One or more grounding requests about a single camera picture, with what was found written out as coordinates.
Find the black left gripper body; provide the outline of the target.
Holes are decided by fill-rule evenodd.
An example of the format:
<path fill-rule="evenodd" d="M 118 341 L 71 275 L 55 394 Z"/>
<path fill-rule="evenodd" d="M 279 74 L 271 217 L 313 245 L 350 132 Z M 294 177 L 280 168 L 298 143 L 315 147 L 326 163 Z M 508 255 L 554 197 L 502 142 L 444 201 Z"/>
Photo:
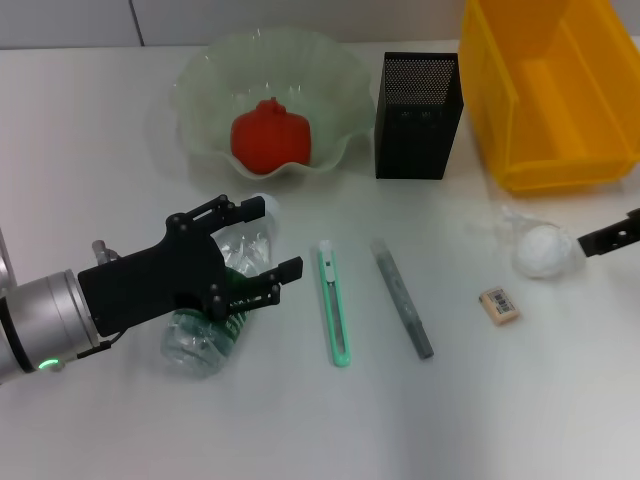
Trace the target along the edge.
<path fill-rule="evenodd" d="M 114 335 L 184 308 L 224 319 L 229 288 L 212 238 L 224 225 L 219 213 L 174 215 L 155 246 L 79 272 L 98 333 Z"/>

